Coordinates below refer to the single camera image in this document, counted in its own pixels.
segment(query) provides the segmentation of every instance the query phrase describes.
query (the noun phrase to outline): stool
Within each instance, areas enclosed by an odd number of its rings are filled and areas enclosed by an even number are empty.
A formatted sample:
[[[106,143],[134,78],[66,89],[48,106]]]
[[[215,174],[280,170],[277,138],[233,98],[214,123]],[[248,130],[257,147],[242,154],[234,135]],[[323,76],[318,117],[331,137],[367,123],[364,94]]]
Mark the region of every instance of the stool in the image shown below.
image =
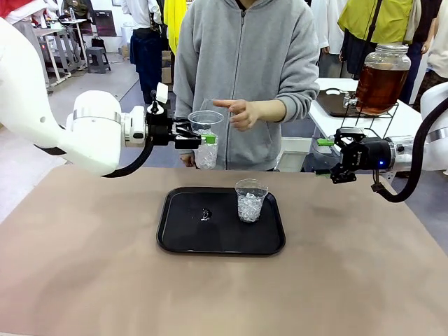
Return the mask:
[[[87,55],[87,70],[89,74],[105,74],[106,66],[111,70],[111,65],[107,60],[106,50],[102,47],[88,47],[85,49],[85,53]]]

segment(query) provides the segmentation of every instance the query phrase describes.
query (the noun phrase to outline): hoodie zipper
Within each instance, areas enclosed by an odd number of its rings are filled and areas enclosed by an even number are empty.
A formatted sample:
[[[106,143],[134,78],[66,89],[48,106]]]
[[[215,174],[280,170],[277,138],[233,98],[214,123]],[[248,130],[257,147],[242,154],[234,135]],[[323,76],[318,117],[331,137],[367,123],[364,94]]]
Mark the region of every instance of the hoodie zipper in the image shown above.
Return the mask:
[[[239,42],[238,42],[238,53],[237,53],[237,66],[235,68],[235,78],[233,81],[233,91],[232,91],[232,99],[235,99],[235,88],[237,86],[237,74],[238,74],[238,65],[239,65],[239,51],[241,50],[241,39],[243,36],[243,26],[244,26],[244,17],[246,16],[246,11],[241,11],[241,29],[239,30]],[[228,169],[228,155],[229,155],[229,132],[230,132],[230,123],[227,126],[227,134],[226,134],[226,144],[225,144],[225,169]]]

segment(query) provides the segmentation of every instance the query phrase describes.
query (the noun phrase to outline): cup with ice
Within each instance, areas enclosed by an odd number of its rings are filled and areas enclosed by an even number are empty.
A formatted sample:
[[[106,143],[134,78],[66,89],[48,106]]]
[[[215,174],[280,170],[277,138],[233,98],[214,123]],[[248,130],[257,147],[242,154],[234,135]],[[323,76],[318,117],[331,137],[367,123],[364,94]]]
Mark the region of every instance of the cup with ice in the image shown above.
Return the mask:
[[[235,185],[238,195],[238,216],[246,223],[258,221],[268,188],[261,182],[248,178]]]
[[[199,169],[213,169],[216,166],[218,156],[218,134],[224,116],[215,111],[196,111],[188,116],[191,129],[194,133],[206,136],[214,136],[214,143],[203,141],[198,149],[195,149],[196,167]]]

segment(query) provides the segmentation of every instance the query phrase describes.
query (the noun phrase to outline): black pants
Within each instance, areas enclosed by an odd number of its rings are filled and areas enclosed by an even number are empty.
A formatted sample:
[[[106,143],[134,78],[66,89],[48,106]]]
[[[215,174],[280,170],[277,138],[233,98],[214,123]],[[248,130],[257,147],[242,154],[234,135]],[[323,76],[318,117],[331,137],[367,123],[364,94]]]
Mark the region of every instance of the black pants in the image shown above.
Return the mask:
[[[162,39],[158,31],[135,29],[131,37],[131,63],[139,73],[145,104],[151,104],[151,91],[162,81]]]
[[[407,74],[405,84],[401,90],[400,100],[403,103],[408,104],[411,100],[412,90],[414,89],[415,78],[419,72],[420,62],[421,62],[421,47],[423,47],[422,42],[414,42],[409,46],[407,51],[407,56],[411,59],[411,69]]]
[[[347,71],[356,80],[359,79],[365,58],[377,47],[376,43],[370,42],[367,47],[365,44],[366,41],[357,38],[348,30],[345,31],[341,49],[342,59],[346,61]]]

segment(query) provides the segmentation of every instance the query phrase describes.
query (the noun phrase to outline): spigot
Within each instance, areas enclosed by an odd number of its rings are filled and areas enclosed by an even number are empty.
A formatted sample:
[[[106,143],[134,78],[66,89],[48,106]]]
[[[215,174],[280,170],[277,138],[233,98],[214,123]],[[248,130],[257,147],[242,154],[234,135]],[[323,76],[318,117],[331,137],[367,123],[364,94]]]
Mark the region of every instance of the spigot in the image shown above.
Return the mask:
[[[344,92],[344,100],[343,100],[343,104],[344,107],[348,108],[350,106],[356,106],[358,103],[358,98],[354,97],[352,98],[351,94],[349,92]]]

